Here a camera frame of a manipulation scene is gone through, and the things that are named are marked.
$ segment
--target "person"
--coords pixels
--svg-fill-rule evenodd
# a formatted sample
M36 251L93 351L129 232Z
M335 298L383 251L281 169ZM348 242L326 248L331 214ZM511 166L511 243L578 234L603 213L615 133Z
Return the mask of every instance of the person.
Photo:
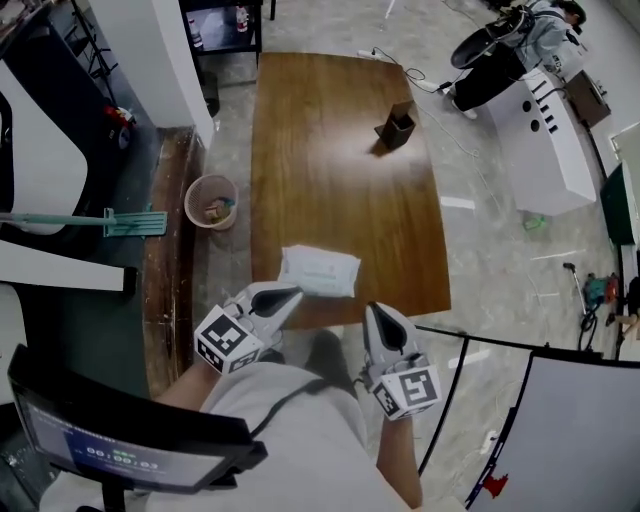
M634 277L629 283L629 293L626 297L629 315L609 314L605 325L609 327L613 323L626 325L622 332L625 341L640 339L640 277Z
M320 331L305 369L279 364L284 362L281 355L270 352L260 362L222 377L200 360L158 401L243 418L253 430L276 402L317 379L316 375L331 386L316 394L298 395L278 411L257 437L268 457L237 475L236 489L203 490L195 495L128 493L127 511L396 512L419 508L422 489L412 419L384 419L374 465L365 450L364 418L337 335ZM99 484L62 473L45 492L40 510L70 512L82 505L102 508Z
M450 89L453 106L468 118L477 116L474 108L484 105L524 74L542 63L548 71L556 72L555 53L562 45L568 25L579 27L587 20L584 9L573 0L537 0L528 4L533 14L555 12L535 19L527 34L513 34L496 45L490 56L476 61L476 66Z

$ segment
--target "white tissue pack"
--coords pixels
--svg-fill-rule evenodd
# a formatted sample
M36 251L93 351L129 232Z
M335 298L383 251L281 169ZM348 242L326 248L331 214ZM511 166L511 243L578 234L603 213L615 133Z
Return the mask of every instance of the white tissue pack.
M350 254L294 245L282 249L278 281L296 284L309 295L355 297L360 260Z

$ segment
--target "tiled floor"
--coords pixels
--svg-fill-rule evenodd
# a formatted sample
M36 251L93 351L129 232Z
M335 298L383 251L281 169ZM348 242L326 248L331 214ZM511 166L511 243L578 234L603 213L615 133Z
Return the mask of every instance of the tiled floor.
M452 50L463 35L494 15L479 0L397 0L384 19L385 0L279 0L275 21L264 20L265 51L297 51L355 55L357 50L382 48L405 67L423 70L433 81L457 76L449 65ZM255 58L252 54L203 60L219 74L221 110L208 172L233 179L240 188L240 210L234 229L224 234L200 232L194 276L195 321L229 294L250 282L249 196L251 121L255 98ZM225 87L225 84L241 85ZM475 210L443 207L452 309L425 315L416 322L463 328L470 333L520 343L574 348L580 305L564 261L587 272L607 275L615 269L599 204L550 219L537 231L525 232L523 214L515 204L502 165L495 128L486 113L471 122L452 111L440 96L414 91L415 100L438 120L422 114L441 196L471 200ZM468 151L439 127L441 123ZM599 171L592 169L600 186ZM601 320L594 347L609 357L613 330ZM347 326L344 350L355 377L364 357L362 326ZM286 332L283 352L291 364L302 364L311 332ZM448 391L460 342L424 336L429 358L438 365L443 390ZM517 396L528 352L471 344L469 353L490 349L488 358L465 367L448 421L423 475L426 502L455 495L464 499L483 467L479 449L490 430L499 430ZM382 413L366 393L360 394L374 455ZM421 458L437 424L442 404L415 419L417 453Z

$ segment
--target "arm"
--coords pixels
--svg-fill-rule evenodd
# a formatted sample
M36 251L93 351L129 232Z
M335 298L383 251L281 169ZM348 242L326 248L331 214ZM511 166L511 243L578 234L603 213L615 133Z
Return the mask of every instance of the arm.
M560 71L560 62L555 59L555 54L562 46L566 27L559 27L557 24L551 26L535 42L536 53L542 59L542 63L547 71L557 73Z
M412 509L422 506L422 486L413 447L413 420L384 419L376 464L384 479Z
M199 359L155 401L181 409L199 411L218 380L220 374Z

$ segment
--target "timer display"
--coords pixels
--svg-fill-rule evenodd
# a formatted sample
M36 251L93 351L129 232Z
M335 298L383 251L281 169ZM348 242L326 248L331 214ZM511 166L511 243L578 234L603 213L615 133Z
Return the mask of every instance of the timer display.
M111 439L31 404L28 409L39 448L76 467L89 466L142 483L193 486L224 460Z

